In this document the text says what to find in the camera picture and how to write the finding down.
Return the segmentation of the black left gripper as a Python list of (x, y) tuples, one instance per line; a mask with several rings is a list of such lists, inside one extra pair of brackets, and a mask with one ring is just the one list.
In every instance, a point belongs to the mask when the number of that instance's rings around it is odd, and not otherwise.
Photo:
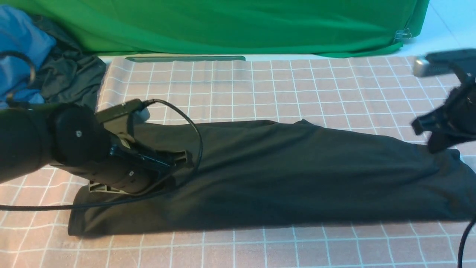
[(101, 125), (59, 131), (54, 156), (52, 166), (88, 180), (90, 193), (144, 194), (175, 168), (194, 167), (189, 151), (158, 151)]

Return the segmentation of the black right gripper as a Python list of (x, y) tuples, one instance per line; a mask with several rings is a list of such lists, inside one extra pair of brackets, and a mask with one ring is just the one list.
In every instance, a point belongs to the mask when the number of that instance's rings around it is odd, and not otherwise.
[(450, 91), (441, 106), (413, 120), (411, 127), (416, 135), (430, 132), (427, 139), (430, 153), (476, 140), (475, 87), (475, 78), (467, 77)]

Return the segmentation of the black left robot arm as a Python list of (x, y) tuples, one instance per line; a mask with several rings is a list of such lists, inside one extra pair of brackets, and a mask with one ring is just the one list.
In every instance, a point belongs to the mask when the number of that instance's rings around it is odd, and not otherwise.
[(85, 178), (91, 192), (143, 195), (173, 184), (173, 173), (193, 166), (192, 155), (135, 138), (147, 105), (135, 99), (97, 113), (66, 103), (2, 110), (1, 182), (50, 165)]

